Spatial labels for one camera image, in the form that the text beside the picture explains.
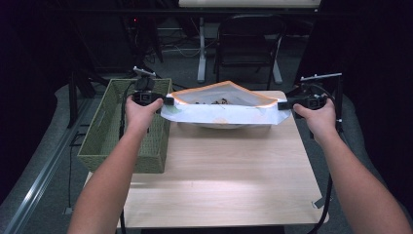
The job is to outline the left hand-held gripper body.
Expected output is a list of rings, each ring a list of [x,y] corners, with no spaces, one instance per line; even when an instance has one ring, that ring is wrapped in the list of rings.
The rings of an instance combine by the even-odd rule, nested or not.
[[[134,93],[132,99],[139,105],[148,105],[156,99],[165,97],[162,94],[154,93],[155,87],[155,72],[149,72],[145,69],[135,66],[132,69],[137,74],[137,79],[134,83]]]

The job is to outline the black folding chair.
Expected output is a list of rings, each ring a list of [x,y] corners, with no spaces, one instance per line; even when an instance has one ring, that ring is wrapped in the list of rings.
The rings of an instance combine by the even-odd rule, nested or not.
[[[220,81],[220,69],[229,67],[269,68],[267,89],[274,79],[274,66],[286,23],[277,15],[230,16],[217,30],[213,73]]]

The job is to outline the green woven basket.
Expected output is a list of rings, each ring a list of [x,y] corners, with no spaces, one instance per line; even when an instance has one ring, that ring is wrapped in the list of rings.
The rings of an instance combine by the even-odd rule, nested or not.
[[[134,90],[132,79],[112,79],[97,108],[78,157],[94,172],[117,145],[124,94]],[[170,121],[156,114],[143,139],[134,166],[136,174],[162,174],[165,170]]]

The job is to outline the person's right hand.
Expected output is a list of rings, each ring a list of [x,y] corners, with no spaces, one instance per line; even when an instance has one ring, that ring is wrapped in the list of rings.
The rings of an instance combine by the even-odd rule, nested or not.
[[[309,109],[298,103],[293,105],[293,110],[306,120],[318,144],[325,144],[329,137],[337,134],[335,106],[330,98],[324,107],[317,110]]]

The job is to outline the black equipment with red light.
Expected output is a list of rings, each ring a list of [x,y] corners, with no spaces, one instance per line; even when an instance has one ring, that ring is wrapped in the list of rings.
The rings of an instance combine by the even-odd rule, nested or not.
[[[160,62],[164,61],[156,20],[152,17],[121,17],[124,33],[131,50],[134,64],[147,68],[147,58],[155,54]]]

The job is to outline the white desk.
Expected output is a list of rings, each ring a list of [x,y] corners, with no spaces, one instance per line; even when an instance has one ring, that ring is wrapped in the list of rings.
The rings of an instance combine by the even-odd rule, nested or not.
[[[259,9],[259,10],[281,10],[281,9],[304,9],[313,10],[316,12],[319,8],[321,0],[178,0],[178,6],[188,10],[204,10],[204,9]],[[205,42],[205,17],[200,17],[200,56],[198,66],[199,83],[204,83],[206,80],[207,52]]]

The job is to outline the white leaf-print laundry bag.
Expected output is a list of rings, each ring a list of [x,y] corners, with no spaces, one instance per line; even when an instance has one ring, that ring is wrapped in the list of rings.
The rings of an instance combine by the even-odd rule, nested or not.
[[[278,102],[284,99],[266,97],[230,81],[173,92],[168,97],[174,98],[174,105],[162,107],[163,118],[206,128],[236,129],[278,125],[291,115],[290,110],[278,110]],[[227,98],[232,104],[194,103],[205,97]]]

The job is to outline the person's left hand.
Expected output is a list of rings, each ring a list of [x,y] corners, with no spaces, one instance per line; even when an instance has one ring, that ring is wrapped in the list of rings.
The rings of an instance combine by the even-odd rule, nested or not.
[[[157,98],[154,102],[142,106],[135,103],[131,97],[128,97],[126,101],[126,133],[132,136],[144,136],[163,103],[161,98]]]

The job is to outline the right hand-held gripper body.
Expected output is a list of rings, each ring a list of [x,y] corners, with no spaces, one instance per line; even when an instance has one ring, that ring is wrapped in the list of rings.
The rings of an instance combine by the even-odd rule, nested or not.
[[[334,81],[336,88],[333,93],[329,92],[324,86],[325,81]],[[308,77],[301,77],[299,82],[294,86],[291,91],[291,98],[294,103],[300,103],[301,105],[312,109],[320,109],[324,107],[326,101],[330,98],[333,103],[340,96],[340,89],[342,83],[341,73],[329,73],[329,74],[314,74]]]

